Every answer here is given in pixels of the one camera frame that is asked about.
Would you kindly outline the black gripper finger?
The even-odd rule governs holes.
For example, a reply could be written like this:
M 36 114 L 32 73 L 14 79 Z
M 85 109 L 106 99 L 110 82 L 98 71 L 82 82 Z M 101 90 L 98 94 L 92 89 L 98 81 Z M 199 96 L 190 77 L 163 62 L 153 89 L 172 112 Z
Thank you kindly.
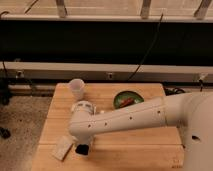
M 89 146 L 86 144 L 80 144 L 76 147 L 75 152 L 80 155 L 87 155 L 89 153 Z

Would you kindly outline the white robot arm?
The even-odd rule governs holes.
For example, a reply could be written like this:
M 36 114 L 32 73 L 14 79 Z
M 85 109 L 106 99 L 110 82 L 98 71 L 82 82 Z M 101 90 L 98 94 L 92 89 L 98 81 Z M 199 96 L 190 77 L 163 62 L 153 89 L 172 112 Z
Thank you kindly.
M 97 134 L 179 125 L 187 127 L 183 171 L 213 171 L 213 92 L 158 97 L 104 114 L 79 101 L 72 107 L 69 133 L 75 152 L 86 155 Z

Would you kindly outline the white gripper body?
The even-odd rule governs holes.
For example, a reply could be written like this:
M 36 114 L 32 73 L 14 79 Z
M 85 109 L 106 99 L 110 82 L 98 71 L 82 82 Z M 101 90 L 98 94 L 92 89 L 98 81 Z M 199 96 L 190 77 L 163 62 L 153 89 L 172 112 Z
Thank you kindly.
M 90 145 L 93 136 L 86 133 L 89 121 L 95 115 L 96 107 L 88 101 L 78 101 L 71 107 L 71 118 L 68 130 L 76 145 Z

